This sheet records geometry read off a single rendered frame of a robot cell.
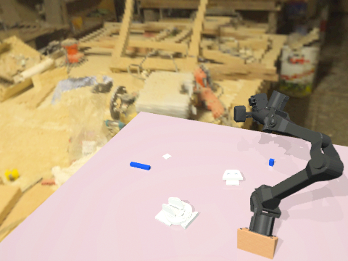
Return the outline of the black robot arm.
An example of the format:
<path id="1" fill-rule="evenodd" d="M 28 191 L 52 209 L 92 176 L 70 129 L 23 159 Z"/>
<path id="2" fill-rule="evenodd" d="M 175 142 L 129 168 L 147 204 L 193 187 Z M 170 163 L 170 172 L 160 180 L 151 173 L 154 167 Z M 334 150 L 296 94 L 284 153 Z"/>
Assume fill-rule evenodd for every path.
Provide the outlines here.
<path id="1" fill-rule="evenodd" d="M 250 97 L 249 106 L 252 106 L 253 112 L 266 108 L 258 117 L 259 122 L 264 125 L 262 131 L 269 134 L 275 131 L 285 136 L 296 136 L 309 141 L 312 145 L 311 160 L 304 170 L 273 187 L 263 184 L 255 188 L 250 196 L 250 211 L 254 213 L 254 216 L 251 218 L 249 231 L 273 237 L 275 219 L 281 216 L 279 208 L 281 200 L 316 182 L 339 178 L 344 165 L 328 135 L 303 128 L 290 120 L 289 114 L 283 111 L 289 96 L 273 90 L 269 101 L 266 93 Z"/>

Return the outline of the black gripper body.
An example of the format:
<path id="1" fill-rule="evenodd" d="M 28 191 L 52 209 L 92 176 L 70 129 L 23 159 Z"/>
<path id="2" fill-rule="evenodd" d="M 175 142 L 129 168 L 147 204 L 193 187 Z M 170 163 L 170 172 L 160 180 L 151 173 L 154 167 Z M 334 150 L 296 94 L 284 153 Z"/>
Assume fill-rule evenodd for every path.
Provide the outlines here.
<path id="1" fill-rule="evenodd" d="M 266 110 L 266 108 L 257 109 L 257 112 L 246 112 L 245 106 L 235 106 L 233 113 L 233 120 L 237 123 L 245 122 L 246 118 L 253 118 L 253 122 L 257 122 L 257 124 L 261 124 L 258 120 L 259 114 L 261 111 Z M 247 115 L 247 116 L 246 116 Z M 250 115 L 250 116 L 249 116 Z"/>

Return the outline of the blue rectangular bar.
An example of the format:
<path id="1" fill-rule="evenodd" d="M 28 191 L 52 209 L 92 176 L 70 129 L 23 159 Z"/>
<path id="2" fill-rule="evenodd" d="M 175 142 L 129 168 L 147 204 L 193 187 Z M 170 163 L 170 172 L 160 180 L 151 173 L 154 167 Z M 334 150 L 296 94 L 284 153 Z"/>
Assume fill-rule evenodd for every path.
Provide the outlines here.
<path id="1" fill-rule="evenodd" d="M 137 162 L 131 162 L 130 166 L 131 167 L 141 168 L 141 169 L 144 169 L 144 170 L 150 170 L 150 168 L 151 168 L 150 165 L 144 165 L 144 164 L 140 164 L 140 163 L 137 163 Z"/>

